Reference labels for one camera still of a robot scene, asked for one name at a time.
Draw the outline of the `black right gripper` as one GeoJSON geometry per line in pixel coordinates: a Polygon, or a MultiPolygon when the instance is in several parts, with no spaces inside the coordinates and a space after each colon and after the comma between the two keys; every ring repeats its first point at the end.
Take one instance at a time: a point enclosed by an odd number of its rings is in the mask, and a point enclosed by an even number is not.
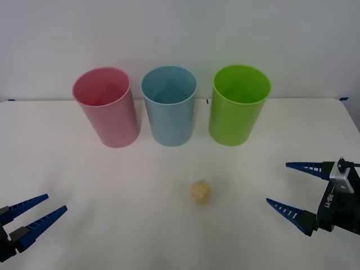
{"type": "MultiPolygon", "coordinates": [[[[289,162],[285,165],[329,181],[334,164],[334,161],[324,161],[289,162]]],[[[359,196],[356,193],[339,192],[331,182],[328,183],[323,194],[317,215],[269,198],[266,198],[266,202],[307,236],[311,236],[313,231],[318,231],[319,228],[331,232],[334,227],[359,234],[359,196]]]]}

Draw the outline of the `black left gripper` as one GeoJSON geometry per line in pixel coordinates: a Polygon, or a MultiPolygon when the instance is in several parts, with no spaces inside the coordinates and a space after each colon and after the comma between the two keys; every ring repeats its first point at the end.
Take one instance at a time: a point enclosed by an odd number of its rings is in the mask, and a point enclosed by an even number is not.
{"type": "Polygon", "coordinates": [[[43,216],[35,222],[22,226],[19,229],[10,233],[10,238],[3,228],[4,225],[9,224],[15,218],[22,215],[24,212],[47,200],[47,194],[25,200],[15,205],[5,206],[1,208],[0,214],[0,260],[7,260],[17,254],[16,250],[20,253],[28,249],[36,242],[36,239],[50,228],[67,210],[64,205],[57,210],[43,216]]]}

